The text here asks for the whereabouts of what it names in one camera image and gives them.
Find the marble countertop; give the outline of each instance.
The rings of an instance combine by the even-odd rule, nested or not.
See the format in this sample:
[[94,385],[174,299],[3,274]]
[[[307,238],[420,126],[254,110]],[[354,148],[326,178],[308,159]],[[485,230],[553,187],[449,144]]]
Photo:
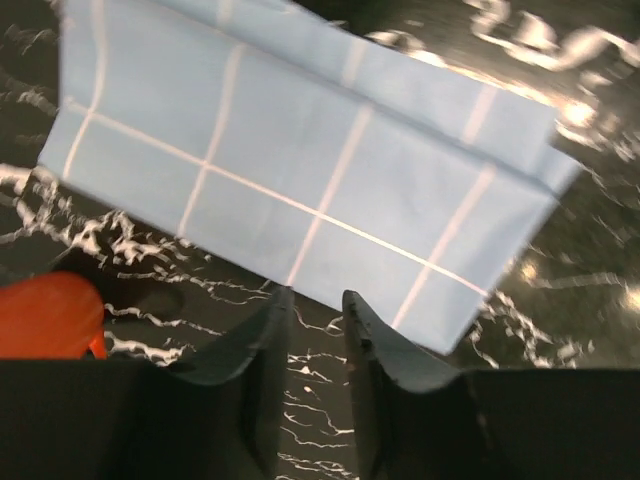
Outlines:
[[[84,252],[103,275],[111,353],[165,365],[244,319],[271,284],[34,170],[56,113],[59,3],[22,0],[19,7],[0,7],[0,282],[48,271],[70,252]],[[315,8],[311,0],[301,3]],[[527,13],[524,0],[511,2],[502,23],[480,34],[474,22],[482,25],[487,5],[504,7],[504,0],[383,3],[325,2],[326,10],[316,11],[357,34],[391,32],[376,38],[405,53],[424,59],[427,52],[430,61],[555,102],[562,113],[555,145],[584,166],[447,360],[460,367],[635,367],[640,129],[629,105],[640,98],[631,48],[640,38],[640,20],[614,18],[627,16],[633,1],[614,2],[611,18],[594,3],[595,13],[575,21],[566,21],[556,2],[548,10],[535,2],[529,13],[552,29],[553,42],[541,23],[535,25],[546,32],[542,40],[540,33],[523,33],[522,22],[531,18],[521,13]],[[354,20],[356,13],[361,17]],[[587,53],[575,53],[576,31],[592,34],[578,38]],[[609,42],[604,48],[602,38]],[[592,47],[599,53],[588,53]],[[567,55],[586,60],[574,59],[569,68],[573,57]],[[594,83],[590,72],[610,83]],[[595,105],[585,125],[565,118],[585,104]],[[297,306],[278,479],[355,480],[340,315],[303,297]]]

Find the light blue cloth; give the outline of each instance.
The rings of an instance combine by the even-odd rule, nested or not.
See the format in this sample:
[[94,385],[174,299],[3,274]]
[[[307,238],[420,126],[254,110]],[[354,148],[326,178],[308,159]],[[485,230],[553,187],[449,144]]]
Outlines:
[[440,353],[578,171],[551,108],[283,0],[67,0],[62,67],[41,164]]

